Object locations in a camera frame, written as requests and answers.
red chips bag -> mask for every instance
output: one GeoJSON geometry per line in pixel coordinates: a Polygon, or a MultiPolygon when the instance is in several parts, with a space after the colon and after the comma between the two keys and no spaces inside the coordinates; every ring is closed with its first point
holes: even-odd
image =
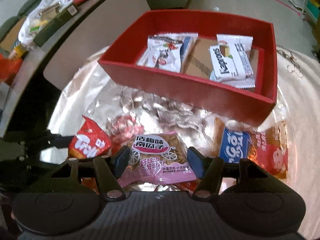
{"type": "Polygon", "coordinates": [[[79,159],[92,158],[101,155],[111,146],[109,136],[96,122],[83,116],[85,122],[69,144],[69,157],[79,159]]]}

pink snack bag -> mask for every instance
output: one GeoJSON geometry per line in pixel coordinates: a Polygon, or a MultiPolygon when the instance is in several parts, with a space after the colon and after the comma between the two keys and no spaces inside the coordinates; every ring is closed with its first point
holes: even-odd
{"type": "Polygon", "coordinates": [[[131,155],[121,187],[137,180],[166,185],[196,179],[176,133],[137,135],[127,146],[131,155]]]}

tiled floor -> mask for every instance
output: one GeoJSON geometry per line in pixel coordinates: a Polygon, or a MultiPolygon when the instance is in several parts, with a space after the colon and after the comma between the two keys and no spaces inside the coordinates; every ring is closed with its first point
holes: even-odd
{"type": "MultiPolygon", "coordinates": [[[[288,0],[279,1],[294,8],[288,0]]],[[[211,11],[218,8],[220,12],[272,22],[277,44],[314,57],[311,51],[316,39],[311,33],[311,26],[295,11],[276,0],[190,0],[188,8],[211,11]]]]}

couch cushion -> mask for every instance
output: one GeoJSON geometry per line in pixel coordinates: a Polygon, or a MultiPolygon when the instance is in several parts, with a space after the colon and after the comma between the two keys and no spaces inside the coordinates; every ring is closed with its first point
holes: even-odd
{"type": "Polygon", "coordinates": [[[28,16],[42,0],[28,0],[19,10],[18,17],[28,16]]]}
{"type": "Polygon", "coordinates": [[[19,18],[16,16],[13,16],[4,22],[4,24],[0,27],[0,42],[4,40],[4,38],[7,36],[9,31],[12,29],[13,26],[16,25],[18,21],[19,21],[19,18]]]}

biscuit illustration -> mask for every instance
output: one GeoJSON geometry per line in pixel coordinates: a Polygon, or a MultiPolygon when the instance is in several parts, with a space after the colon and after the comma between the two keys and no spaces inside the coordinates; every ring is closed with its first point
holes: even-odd
{"type": "Polygon", "coordinates": [[[223,55],[223,57],[229,57],[230,55],[230,48],[228,45],[220,45],[219,46],[220,52],[223,55]]]}

